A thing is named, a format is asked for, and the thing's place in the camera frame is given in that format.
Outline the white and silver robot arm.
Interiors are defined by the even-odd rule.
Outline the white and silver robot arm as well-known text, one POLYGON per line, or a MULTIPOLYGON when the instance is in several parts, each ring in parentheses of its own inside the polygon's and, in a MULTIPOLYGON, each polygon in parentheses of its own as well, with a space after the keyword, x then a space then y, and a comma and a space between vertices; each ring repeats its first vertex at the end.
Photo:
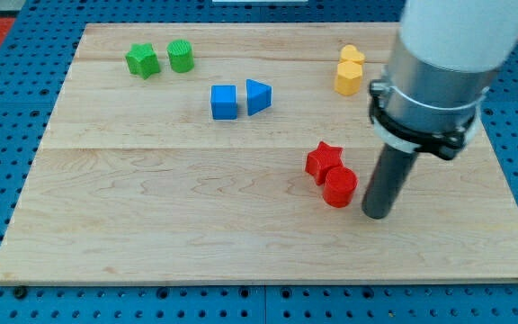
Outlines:
POLYGON ((389 149, 455 158, 518 41, 518 0, 408 0, 370 117, 389 149))

